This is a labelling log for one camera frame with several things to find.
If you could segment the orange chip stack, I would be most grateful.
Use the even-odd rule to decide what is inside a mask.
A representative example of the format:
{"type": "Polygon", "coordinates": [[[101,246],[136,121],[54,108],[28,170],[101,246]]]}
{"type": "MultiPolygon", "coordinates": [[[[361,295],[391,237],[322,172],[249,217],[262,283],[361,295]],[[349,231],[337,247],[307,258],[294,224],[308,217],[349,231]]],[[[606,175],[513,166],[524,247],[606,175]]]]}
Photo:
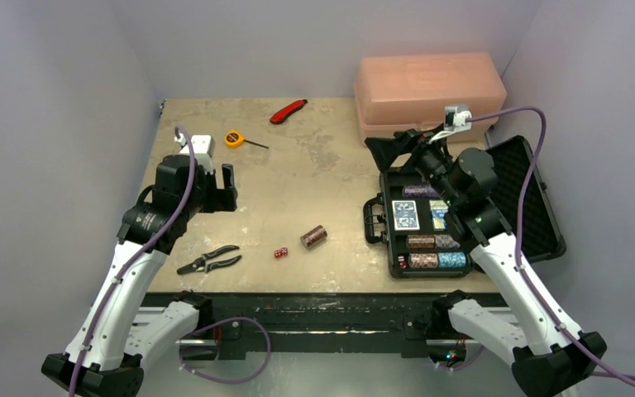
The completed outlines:
{"type": "Polygon", "coordinates": [[[323,225],[317,225],[308,232],[305,232],[299,240],[306,250],[311,251],[319,244],[325,242],[327,237],[327,229],[323,225]]]}

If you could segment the brown chip stack upper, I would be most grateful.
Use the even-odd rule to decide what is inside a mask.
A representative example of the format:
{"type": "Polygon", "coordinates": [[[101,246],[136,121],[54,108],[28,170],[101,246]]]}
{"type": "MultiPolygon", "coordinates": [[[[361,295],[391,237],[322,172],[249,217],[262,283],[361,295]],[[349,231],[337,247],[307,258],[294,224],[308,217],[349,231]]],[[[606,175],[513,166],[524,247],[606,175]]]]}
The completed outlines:
{"type": "Polygon", "coordinates": [[[409,250],[434,249],[436,247],[434,235],[408,235],[406,248],[409,250]]]}

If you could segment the light blue chip stack lower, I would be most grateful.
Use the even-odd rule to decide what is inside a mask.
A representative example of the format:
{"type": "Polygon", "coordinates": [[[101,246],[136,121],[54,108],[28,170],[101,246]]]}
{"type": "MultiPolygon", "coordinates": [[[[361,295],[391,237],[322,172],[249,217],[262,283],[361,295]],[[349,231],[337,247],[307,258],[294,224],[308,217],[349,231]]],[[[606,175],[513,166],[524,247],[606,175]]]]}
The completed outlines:
{"type": "Polygon", "coordinates": [[[443,269],[463,269],[467,266],[467,256],[463,252],[440,252],[437,257],[439,267],[443,269]]]}

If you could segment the brown chip stack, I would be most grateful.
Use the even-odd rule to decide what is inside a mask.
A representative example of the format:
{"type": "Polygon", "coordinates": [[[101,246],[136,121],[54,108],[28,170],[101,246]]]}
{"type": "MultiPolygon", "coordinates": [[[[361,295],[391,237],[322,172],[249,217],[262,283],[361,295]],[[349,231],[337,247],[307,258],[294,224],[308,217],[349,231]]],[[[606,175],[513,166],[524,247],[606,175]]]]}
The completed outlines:
{"type": "Polygon", "coordinates": [[[439,256],[437,253],[411,253],[408,256],[408,267],[415,270],[437,269],[439,267],[439,256]]]}
{"type": "Polygon", "coordinates": [[[434,235],[408,235],[406,248],[409,250],[434,249],[436,247],[434,235]]]}

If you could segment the black poker set case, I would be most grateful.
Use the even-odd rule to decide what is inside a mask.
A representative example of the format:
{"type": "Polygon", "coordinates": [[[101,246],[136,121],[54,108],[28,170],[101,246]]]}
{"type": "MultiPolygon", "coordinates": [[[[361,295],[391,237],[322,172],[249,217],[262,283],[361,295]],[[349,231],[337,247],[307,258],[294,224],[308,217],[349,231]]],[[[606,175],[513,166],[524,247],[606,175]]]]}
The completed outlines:
{"type": "MultiPolygon", "coordinates": [[[[517,218],[523,219],[523,254],[528,262],[549,261],[566,253],[566,242],[558,227],[551,202],[547,197],[547,185],[535,171],[529,184],[524,178],[532,160],[532,148],[522,136],[514,136],[488,150],[494,161],[498,182],[490,197],[511,227],[517,226],[517,218]]],[[[395,278],[458,278],[468,275],[478,265],[464,250],[438,250],[406,248],[408,235],[449,234],[435,231],[432,226],[429,198],[403,198],[402,187],[410,184],[427,184],[419,174],[406,174],[394,167],[380,175],[380,192],[369,199],[363,207],[364,233],[369,244],[382,243],[387,249],[388,267],[395,278]],[[420,229],[418,231],[395,231],[393,209],[394,200],[415,200],[418,209],[420,229]],[[463,269],[411,269],[401,270],[397,256],[411,253],[463,252],[467,256],[467,266],[463,269]]]]}

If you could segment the purple chip stack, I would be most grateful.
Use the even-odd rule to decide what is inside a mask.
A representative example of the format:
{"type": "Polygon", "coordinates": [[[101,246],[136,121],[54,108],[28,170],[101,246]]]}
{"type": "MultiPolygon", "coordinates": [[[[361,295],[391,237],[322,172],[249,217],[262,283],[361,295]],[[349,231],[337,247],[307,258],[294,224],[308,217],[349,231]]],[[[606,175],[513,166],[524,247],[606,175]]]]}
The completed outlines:
{"type": "Polygon", "coordinates": [[[439,194],[428,184],[410,184],[402,187],[404,199],[439,199],[439,194]]]}

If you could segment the red utility knife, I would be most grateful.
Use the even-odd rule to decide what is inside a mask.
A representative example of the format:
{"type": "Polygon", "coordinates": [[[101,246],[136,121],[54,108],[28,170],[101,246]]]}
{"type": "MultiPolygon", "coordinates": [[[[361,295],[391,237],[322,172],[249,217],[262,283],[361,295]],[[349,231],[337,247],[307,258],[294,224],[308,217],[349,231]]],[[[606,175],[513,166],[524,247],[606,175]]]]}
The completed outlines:
{"type": "Polygon", "coordinates": [[[291,102],[290,104],[288,104],[285,107],[281,108],[279,111],[275,112],[270,117],[270,123],[273,124],[273,125],[283,124],[284,122],[286,122],[286,120],[290,116],[292,116],[297,111],[299,111],[302,108],[304,108],[307,104],[308,104],[308,100],[305,99],[305,98],[291,102]]]}

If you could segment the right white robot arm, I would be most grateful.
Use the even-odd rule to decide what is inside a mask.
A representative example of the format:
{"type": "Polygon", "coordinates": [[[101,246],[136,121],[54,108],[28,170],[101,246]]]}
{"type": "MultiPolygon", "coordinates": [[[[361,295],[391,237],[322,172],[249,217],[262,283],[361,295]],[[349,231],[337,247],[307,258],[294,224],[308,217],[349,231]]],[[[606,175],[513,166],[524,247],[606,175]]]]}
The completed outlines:
{"type": "Polygon", "coordinates": [[[517,323],[512,325],[457,290],[432,305],[433,330],[473,337],[511,368],[527,396],[557,396],[589,378],[607,345],[585,332],[553,299],[519,249],[513,230],[490,197],[498,182],[486,151],[467,148],[456,158],[431,132],[398,132],[365,139],[377,168],[387,171],[403,154],[442,199],[448,233],[494,282],[517,323]]]}

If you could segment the texas holdem card box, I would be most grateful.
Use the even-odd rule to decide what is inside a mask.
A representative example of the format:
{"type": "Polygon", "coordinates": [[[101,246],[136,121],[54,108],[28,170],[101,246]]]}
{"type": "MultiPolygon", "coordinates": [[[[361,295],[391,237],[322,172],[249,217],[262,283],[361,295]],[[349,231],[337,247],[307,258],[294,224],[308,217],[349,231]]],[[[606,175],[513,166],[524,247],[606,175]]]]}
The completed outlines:
{"type": "Polygon", "coordinates": [[[429,201],[432,226],[435,231],[445,231],[447,229],[445,216],[448,212],[446,203],[440,199],[429,201]]]}

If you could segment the black table front rail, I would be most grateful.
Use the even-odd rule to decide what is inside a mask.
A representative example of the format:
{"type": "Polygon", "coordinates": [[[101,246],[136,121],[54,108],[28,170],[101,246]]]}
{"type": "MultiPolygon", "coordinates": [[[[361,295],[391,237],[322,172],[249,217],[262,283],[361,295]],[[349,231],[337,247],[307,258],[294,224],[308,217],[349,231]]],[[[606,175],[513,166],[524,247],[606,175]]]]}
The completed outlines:
{"type": "Polygon", "coordinates": [[[394,353],[402,358],[439,354],[466,345],[438,327],[438,294],[206,293],[201,326],[226,320],[217,331],[186,333],[175,347],[192,357],[241,360],[250,352],[394,353]]]}

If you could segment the light blue chip stack upper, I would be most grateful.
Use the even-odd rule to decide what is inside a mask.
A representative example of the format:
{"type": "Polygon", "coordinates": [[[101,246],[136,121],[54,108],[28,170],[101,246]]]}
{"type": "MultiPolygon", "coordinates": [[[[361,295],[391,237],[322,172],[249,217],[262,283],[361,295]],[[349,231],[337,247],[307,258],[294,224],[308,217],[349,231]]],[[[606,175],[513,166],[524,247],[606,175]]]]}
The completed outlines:
{"type": "Polygon", "coordinates": [[[461,245],[448,234],[436,234],[434,237],[435,247],[438,250],[456,250],[461,248],[461,245]]]}

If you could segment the brown chip stack lower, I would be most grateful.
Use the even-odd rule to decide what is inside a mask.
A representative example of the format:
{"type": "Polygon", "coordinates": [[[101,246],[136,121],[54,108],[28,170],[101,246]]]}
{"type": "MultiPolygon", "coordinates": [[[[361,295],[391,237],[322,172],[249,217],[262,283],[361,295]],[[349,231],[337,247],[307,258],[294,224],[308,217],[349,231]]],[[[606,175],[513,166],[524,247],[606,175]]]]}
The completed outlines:
{"type": "Polygon", "coordinates": [[[439,256],[437,253],[411,253],[408,256],[408,267],[415,270],[437,269],[439,267],[439,256]]]}

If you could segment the pink plastic storage box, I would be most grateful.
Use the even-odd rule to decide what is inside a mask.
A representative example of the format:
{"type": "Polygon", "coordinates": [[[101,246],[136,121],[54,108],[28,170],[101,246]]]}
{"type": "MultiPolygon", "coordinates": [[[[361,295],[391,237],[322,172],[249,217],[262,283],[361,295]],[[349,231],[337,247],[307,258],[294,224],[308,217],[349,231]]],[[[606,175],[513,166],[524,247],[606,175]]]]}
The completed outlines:
{"type": "Polygon", "coordinates": [[[432,129],[446,106],[466,105],[474,116],[497,112],[507,98],[485,52],[364,58],[354,91],[361,140],[432,129]]]}

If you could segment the blue card deck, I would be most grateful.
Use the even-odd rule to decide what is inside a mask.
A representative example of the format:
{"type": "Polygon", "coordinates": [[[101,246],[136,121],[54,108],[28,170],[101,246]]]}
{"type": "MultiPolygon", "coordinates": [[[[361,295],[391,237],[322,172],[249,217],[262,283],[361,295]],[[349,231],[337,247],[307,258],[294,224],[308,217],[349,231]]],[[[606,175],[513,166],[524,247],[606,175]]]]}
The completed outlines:
{"type": "Polygon", "coordinates": [[[395,231],[418,231],[420,229],[415,200],[394,200],[391,205],[395,231]]]}

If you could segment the black grey pliers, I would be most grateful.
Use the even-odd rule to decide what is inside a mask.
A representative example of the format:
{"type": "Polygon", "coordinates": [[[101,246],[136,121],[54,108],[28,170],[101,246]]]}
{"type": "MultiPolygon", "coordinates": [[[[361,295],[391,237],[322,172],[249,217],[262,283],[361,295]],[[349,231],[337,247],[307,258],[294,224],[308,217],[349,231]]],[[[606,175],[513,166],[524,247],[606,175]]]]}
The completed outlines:
{"type": "Polygon", "coordinates": [[[176,270],[177,275],[188,275],[195,272],[204,272],[208,273],[210,271],[225,268],[228,266],[235,265],[238,263],[242,255],[233,256],[232,258],[227,258],[225,260],[218,260],[219,256],[225,255],[232,251],[238,251],[240,249],[239,246],[236,245],[225,245],[221,246],[214,251],[210,251],[207,253],[203,253],[200,257],[196,258],[194,261],[188,263],[187,265],[183,265],[176,270]]]}

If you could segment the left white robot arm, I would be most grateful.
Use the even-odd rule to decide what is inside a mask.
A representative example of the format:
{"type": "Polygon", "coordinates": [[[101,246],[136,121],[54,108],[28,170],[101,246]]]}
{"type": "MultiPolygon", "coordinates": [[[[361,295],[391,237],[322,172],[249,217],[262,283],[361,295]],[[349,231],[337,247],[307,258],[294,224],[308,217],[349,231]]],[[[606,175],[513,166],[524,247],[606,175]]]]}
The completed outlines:
{"type": "Polygon", "coordinates": [[[42,374],[71,395],[135,396],[145,372],[173,342],[206,337],[212,301],[176,294],[163,313],[139,333],[131,329],[151,281],[198,213],[237,208],[234,169],[221,167],[223,186],[190,155],[168,155],[122,217],[114,257],[83,325],[62,353],[49,354],[42,374]]]}

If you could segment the light blue chip stack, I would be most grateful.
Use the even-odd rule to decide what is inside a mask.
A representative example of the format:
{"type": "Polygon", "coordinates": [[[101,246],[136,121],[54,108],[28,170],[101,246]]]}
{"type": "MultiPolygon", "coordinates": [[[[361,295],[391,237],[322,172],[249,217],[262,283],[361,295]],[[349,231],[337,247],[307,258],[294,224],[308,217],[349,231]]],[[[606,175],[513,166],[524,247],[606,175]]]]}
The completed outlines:
{"type": "Polygon", "coordinates": [[[440,252],[437,257],[439,267],[443,269],[463,269],[467,266],[467,256],[463,252],[440,252]]]}
{"type": "Polygon", "coordinates": [[[435,247],[438,250],[456,250],[461,248],[461,245],[448,234],[436,234],[434,237],[435,247]]]}

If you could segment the yellow tape measure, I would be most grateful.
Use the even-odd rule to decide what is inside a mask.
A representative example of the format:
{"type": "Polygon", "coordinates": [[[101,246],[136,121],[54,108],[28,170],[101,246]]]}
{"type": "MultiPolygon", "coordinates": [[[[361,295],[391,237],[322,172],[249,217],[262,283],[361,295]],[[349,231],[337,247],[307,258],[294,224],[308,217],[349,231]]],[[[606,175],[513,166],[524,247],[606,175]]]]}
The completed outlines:
{"type": "Polygon", "coordinates": [[[263,149],[269,149],[268,146],[246,139],[237,129],[230,130],[223,138],[225,145],[235,149],[244,144],[257,146],[263,149]]]}

